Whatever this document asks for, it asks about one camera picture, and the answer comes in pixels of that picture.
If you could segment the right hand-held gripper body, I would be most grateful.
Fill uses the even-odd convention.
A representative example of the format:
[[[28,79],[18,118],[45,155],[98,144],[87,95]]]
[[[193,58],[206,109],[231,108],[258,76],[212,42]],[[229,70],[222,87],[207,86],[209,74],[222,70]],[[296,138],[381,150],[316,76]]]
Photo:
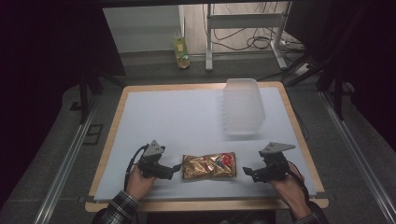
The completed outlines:
[[[259,154],[266,166],[250,172],[254,182],[269,182],[271,180],[284,180],[289,164],[283,152],[295,148],[295,145],[270,142]]]

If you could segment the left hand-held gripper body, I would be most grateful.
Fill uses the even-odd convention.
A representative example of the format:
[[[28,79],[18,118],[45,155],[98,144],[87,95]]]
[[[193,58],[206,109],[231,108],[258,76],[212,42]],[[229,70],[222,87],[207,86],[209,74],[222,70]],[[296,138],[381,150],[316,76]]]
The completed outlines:
[[[160,179],[171,180],[174,170],[170,167],[159,164],[159,159],[164,153],[164,147],[160,146],[156,140],[153,140],[145,149],[139,159],[138,167],[143,173],[143,177],[157,177]]]

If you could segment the gold foil snack bag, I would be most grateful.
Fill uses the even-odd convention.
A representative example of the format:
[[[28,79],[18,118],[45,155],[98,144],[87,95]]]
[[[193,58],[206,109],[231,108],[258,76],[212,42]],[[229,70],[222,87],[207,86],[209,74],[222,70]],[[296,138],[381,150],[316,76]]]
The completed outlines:
[[[183,156],[182,178],[184,180],[233,177],[236,177],[236,157],[234,152],[204,156]]]

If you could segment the translucent white plastic bin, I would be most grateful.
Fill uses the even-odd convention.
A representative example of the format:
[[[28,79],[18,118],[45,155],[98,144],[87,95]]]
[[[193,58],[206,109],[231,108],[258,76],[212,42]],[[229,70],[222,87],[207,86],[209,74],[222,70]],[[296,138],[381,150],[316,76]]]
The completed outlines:
[[[223,89],[223,105],[226,133],[248,135],[261,128],[265,112],[255,79],[228,79]]]

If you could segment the person's left hand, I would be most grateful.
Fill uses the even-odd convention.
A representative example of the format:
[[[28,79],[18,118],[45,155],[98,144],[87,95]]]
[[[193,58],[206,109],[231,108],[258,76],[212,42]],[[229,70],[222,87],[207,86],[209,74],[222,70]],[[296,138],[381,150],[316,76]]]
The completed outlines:
[[[138,165],[135,164],[129,175],[126,192],[135,200],[140,201],[149,193],[155,181],[156,177],[143,177]]]

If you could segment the person's right hand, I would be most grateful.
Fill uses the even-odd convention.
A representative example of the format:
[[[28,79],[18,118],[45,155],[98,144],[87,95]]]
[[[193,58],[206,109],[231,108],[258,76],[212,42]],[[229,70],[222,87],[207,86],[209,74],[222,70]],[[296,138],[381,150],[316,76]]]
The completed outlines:
[[[306,203],[302,188],[291,175],[287,175],[284,180],[272,180],[270,184],[282,202],[288,206],[296,220],[303,219],[312,214]]]

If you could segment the white foam board mat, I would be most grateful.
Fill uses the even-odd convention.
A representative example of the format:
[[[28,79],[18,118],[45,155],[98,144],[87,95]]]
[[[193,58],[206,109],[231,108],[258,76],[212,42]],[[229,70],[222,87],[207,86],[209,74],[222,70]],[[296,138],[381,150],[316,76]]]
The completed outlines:
[[[111,200],[124,187],[130,159],[143,145],[155,140],[165,147],[160,163],[172,167],[184,155],[233,152],[237,176],[234,178],[184,180],[177,172],[170,180],[159,179],[149,195],[152,201],[188,199],[231,199],[273,197],[271,186],[255,183],[243,169],[259,169],[264,162],[259,155],[270,142],[294,145],[284,153],[305,177],[309,194],[317,194],[307,168],[302,145],[290,123],[283,100],[276,88],[262,88],[265,119],[253,135],[230,135],[223,121],[222,90],[141,91],[130,92],[121,114],[115,141],[110,151],[94,199]]]

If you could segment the wooden table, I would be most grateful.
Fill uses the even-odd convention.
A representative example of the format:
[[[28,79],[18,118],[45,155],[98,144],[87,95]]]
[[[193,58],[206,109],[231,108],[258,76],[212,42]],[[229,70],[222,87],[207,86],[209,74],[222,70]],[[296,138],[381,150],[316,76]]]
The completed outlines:
[[[98,190],[102,175],[106,169],[106,164],[110,155],[111,148],[115,141],[115,135],[120,123],[121,114],[125,107],[126,95],[130,92],[141,91],[191,91],[191,90],[222,90],[224,89],[222,83],[212,84],[180,84],[180,85],[148,85],[148,86],[128,86],[123,89],[119,105],[116,109],[111,128],[105,143],[104,151],[99,161],[96,174],[92,181],[90,189],[90,196],[93,200],[86,204],[86,209],[90,212],[97,211],[106,206],[107,202],[98,202],[94,199],[94,195]],[[262,88],[276,88],[279,90],[283,104],[287,110],[290,118],[291,126],[296,134],[298,142],[302,145],[302,152],[304,161],[307,164],[308,170],[311,172],[315,189],[317,194],[311,196],[311,200],[317,203],[320,207],[328,206],[329,201],[325,196],[325,190],[321,184],[320,178],[313,159],[310,155],[309,149],[303,138],[302,131],[298,125],[297,119],[291,108],[290,100],[286,94],[284,86],[276,81],[262,82],[259,85]],[[231,199],[184,199],[184,200],[164,200],[152,201],[147,198],[142,202],[141,209],[144,212],[191,212],[191,211],[224,211],[224,210],[271,210],[282,209],[284,204],[276,197],[253,197],[253,198],[231,198]]]

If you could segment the black stand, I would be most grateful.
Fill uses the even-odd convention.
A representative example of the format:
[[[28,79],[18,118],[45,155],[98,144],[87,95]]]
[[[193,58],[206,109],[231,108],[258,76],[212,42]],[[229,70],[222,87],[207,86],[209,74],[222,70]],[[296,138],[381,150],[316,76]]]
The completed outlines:
[[[83,124],[88,119],[88,116],[90,114],[89,103],[88,103],[88,90],[91,90],[94,95],[100,95],[104,91],[104,87],[99,80],[100,77],[103,77],[104,79],[112,82],[113,84],[121,88],[125,88],[127,86],[126,83],[122,82],[116,77],[108,75],[105,72],[98,69],[92,69],[91,71],[81,71],[79,73],[81,124]]]

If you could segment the yellow green bottle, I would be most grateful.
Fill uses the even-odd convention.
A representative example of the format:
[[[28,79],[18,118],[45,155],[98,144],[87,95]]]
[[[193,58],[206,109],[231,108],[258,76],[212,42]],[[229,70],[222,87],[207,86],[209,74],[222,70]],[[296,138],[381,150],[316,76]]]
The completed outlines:
[[[177,60],[177,66],[181,69],[187,69],[190,62],[190,55],[188,53],[185,38],[181,35],[179,30],[175,31],[175,39],[173,40],[174,51]]]

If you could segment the aluminium floor rail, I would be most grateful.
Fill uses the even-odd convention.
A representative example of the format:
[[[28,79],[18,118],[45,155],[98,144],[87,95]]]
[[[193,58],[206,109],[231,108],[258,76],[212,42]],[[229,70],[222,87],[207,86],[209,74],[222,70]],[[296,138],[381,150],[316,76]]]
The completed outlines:
[[[49,224],[50,218],[54,212],[57,202],[60,199],[65,183],[70,175],[72,167],[78,156],[85,135],[92,123],[99,96],[93,96],[89,103],[89,112],[87,118],[78,126],[78,131],[74,136],[71,146],[67,149],[61,165],[49,187],[46,197],[44,198],[33,224]]]
[[[345,142],[353,161],[358,166],[358,169],[361,172],[361,176],[363,177],[369,190],[372,192],[375,201],[383,216],[385,217],[387,223],[396,224],[396,206],[389,197],[389,194],[387,193],[383,184],[375,175],[368,161],[364,158],[361,152],[361,148],[357,144],[346,123],[343,120],[339,119],[339,117],[337,116],[335,110],[333,109],[333,102],[331,97],[328,93],[322,91],[320,91],[318,95],[325,104],[325,107],[327,108],[336,129],[343,138],[343,141]]]

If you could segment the white metal desk frame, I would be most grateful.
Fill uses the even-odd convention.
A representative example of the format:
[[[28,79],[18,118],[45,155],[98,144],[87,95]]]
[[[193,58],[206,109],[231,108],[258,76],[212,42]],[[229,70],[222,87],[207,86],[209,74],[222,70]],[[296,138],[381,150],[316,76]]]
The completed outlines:
[[[287,64],[280,52],[291,1],[202,6],[205,22],[205,70],[213,70],[213,46],[231,51],[269,49],[280,69]]]

